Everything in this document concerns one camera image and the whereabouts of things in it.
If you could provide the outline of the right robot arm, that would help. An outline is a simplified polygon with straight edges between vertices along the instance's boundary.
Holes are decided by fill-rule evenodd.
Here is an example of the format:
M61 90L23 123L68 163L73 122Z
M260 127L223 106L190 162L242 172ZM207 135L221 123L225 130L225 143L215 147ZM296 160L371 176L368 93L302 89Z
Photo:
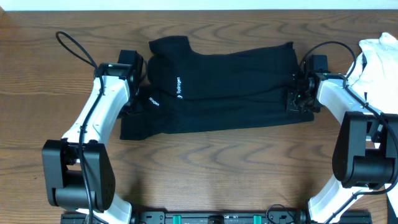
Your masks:
M397 185L397 115L363 101L340 73L300 72L287 94L287 110L319 112L325 106L341 124L333 175L307 202L295 223L336 223L363 195L381 195Z

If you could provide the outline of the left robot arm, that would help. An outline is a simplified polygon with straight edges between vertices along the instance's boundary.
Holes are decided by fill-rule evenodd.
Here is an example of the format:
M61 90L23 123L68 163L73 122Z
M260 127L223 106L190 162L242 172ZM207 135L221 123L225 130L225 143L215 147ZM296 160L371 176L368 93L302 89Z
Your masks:
M59 140L42 149L49 204L83 214L83 223L130 223L132 205L116 192L106 151L122 110L141 82L142 63L102 63L79 117Z

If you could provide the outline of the black polo shirt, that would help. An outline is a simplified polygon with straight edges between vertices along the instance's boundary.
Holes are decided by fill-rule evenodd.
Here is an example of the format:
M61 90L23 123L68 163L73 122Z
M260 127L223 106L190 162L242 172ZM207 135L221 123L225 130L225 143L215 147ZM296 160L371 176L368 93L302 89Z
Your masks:
M287 109L298 73L291 42L231 54L199 54L185 36L149 42L148 84L121 121L122 140L156 134L258 128L312 121Z

